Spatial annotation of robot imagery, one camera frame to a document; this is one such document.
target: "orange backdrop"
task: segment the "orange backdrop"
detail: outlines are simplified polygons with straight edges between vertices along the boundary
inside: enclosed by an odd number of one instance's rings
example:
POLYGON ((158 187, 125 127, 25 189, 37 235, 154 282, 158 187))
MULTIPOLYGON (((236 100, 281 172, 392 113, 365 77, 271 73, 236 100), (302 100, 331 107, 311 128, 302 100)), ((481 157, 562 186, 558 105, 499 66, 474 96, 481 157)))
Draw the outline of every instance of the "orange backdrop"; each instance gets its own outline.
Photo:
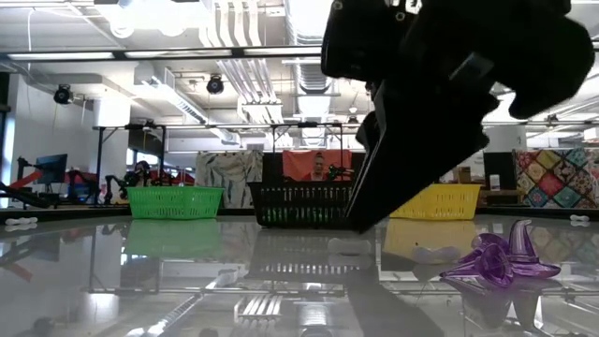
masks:
POLYGON ((304 180, 313 171, 314 158, 318 153, 321 153, 325 159, 325 173, 329 173, 331 164, 339 168, 342 156, 343 167, 350 169, 352 166, 352 153, 349 150, 343 150, 343 152, 341 150, 283 151, 283 174, 298 182, 304 180))

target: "yellow basket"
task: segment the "yellow basket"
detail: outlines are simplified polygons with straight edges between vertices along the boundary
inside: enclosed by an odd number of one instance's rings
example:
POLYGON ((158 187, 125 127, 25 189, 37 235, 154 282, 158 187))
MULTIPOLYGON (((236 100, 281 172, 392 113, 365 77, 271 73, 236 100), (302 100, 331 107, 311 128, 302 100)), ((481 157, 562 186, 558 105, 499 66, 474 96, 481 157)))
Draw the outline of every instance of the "yellow basket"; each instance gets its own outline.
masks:
POLYGON ((478 184, 434 183, 391 214, 421 220, 472 220, 478 202, 478 184))

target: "man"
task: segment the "man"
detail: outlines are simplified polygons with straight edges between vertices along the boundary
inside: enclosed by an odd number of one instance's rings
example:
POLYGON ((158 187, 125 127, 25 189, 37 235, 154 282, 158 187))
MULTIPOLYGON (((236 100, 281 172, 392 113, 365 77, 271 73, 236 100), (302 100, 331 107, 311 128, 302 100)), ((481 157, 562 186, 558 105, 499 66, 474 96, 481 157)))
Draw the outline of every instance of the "man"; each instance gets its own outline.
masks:
POLYGON ((312 172, 303 176, 301 180, 304 182, 322 182, 328 178, 329 175, 325 173, 325 156, 322 153, 316 153, 314 155, 312 172))

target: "monitor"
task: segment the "monitor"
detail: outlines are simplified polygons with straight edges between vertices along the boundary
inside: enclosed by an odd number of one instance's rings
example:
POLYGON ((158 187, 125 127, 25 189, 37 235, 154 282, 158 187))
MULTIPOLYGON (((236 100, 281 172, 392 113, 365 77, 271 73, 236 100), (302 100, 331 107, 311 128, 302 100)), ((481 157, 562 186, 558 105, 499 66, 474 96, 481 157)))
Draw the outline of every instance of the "monitor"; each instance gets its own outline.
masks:
POLYGON ((516 190, 518 180, 516 177, 516 165, 512 152, 484 153, 485 161, 485 185, 490 188, 489 176, 499 175, 499 184, 503 190, 516 190))
POLYGON ((36 168, 41 170, 42 176, 36 183, 64 183, 66 172, 66 154, 55 154, 39 157, 36 168))

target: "security camera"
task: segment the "security camera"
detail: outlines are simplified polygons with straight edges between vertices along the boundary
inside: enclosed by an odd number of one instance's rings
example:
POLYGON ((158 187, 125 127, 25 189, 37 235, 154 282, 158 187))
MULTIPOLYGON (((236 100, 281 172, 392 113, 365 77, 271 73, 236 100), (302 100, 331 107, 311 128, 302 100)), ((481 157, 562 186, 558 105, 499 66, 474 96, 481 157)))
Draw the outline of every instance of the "security camera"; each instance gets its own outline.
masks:
POLYGON ((221 75, 210 75, 210 80, 206 85, 206 90, 212 95, 219 95, 225 90, 225 85, 223 84, 223 80, 221 80, 221 75))
POLYGON ((73 103, 73 92, 71 92, 71 86, 68 84, 58 85, 58 90, 56 90, 56 93, 54 93, 54 102, 63 105, 73 103))

